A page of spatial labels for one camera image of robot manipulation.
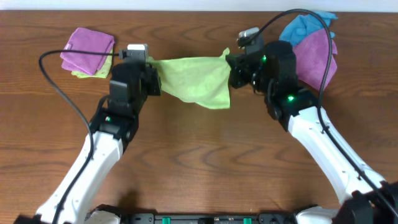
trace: wood grain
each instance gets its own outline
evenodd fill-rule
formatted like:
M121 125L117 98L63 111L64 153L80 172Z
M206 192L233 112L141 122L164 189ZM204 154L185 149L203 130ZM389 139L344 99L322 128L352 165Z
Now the wood grain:
M77 27L114 35L115 49L149 44L155 59L238 52L239 31L273 12L0 11L0 223L33 215L78 155L86 130L45 81L38 57L62 49ZM325 108L356 152L388 181L398 179L398 15L338 13L333 23L338 71ZM277 39L294 16L265 31ZM51 56L54 81L90 118L108 81L79 80ZM271 120L249 88L231 90L230 110L208 110L168 94L150 97L140 128L107 176L101 203L158 212L337 208L327 178L309 153Z

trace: black cable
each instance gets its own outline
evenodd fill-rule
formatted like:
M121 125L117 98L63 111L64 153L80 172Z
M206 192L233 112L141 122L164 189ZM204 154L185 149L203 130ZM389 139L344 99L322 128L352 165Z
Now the black cable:
M333 137L331 132L329 132L329 127L326 126L325 122L323 121L322 113L321 113L323 89L325 87L325 82L326 82L326 78L327 78L327 75L328 75L328 72L329 72L329 66L330 66L330 62L331 62L331 36L330 36L329 28L326 25L325 21L323 21L323 19L318 14L316 14L316 13L314 13L312 11L309 11L309 10L306 10L306 9L291 9L291 10L288 10L288 11L285 11L285 12L282 12L282 13L276 15L269 22L267 22L267 24L265 24L263 27L261 27L261 29L259 29L259 31L256 34L254 34L249 40L247 40L247 42L245 42L243 45L246 45L246 44L252 42L255 38L257 38L261 34L262 31L264 31L264 29L267 28L267 26L269 26L275 20L279 19L282 16L285 16L285 15L288 15L288 14L291 14L291 13L297 13L297 12L307 13L307 14L310 14L313 17L317 18L319 20L319 22L322 24L322 26L325 29L325 32L326 32L326 34L328 36L328 45L329 45L328 61L327 61L327 64L326 64L325 73L323 74L321 88L319 90L319 98L318 98L318 106L317 106L318 118L319 118L319 122L320 122L320 124L322 126L322 129L323 129L324 132L326 132L326 134L329 136L330 140L337 147L337 149L342 153L342 155L347 159L347 161L353 166L354 170L356 172L358 172L359 176L362 177L365 180L365 182L373 189L373 191L376 193L376 195L379 197L379 199L381 199L381 202L384 203L387 206L387 208L392 212L392 214L396 218L398 218L398 213L394 209L394 207L387 201L387 199L383 196L383 194L380 193L380 191L376 187L376 185L365 174L365 171L363 171L361 168L359 168L358 165L354 162L354 160L347 154L347 152L344 151L344 149L340 146L340 144L337 142L337 140Z
M78 180L79 176L84 171L84 169L86 168L87 164L89 163L90 159L93 157L93 154L94 154L93 133L90 130L90 125L88 124L87 119L85 118L83 113L79 110L79 108L72 102L72 100L69 99L69 97L66 94L64 94L64 92L51 80L51 78L49 77L47 72L44 70L43 63L42 63L43 58L45 56L47 56L47 55L56 54L56 53L60 53L60 52L91 54L91 55L111 55L111 56L118 56L119 55L119 54L108 54L108 53L99 53L99 52L85 52L85 51L81 51L81 50L51 50L49 52L46 52L46 53L42 54L40 56L40 58L39 58L39 67L40 67L44 77L55 88L55 90L62 96L62 98L76 111L76 113L79 115L81 120L84 122L84 124L86 126L86 129L88 131L88 135L90 137L90 151L88 153L87 159L86 159L85 163L82 165L82 167L80 168L80 170L77 172L76 176L70 182L70 184L69 184L68 188L66 189L65 193L62 195L62 198L61 198L59 204L57 205L57 209L55 211L54 218L52 220L53 224L57 224L58 223L59 215L60 215L61 211L63 210L63 204L65 203L69 192L71 191L73 185L75 185L75 183Z

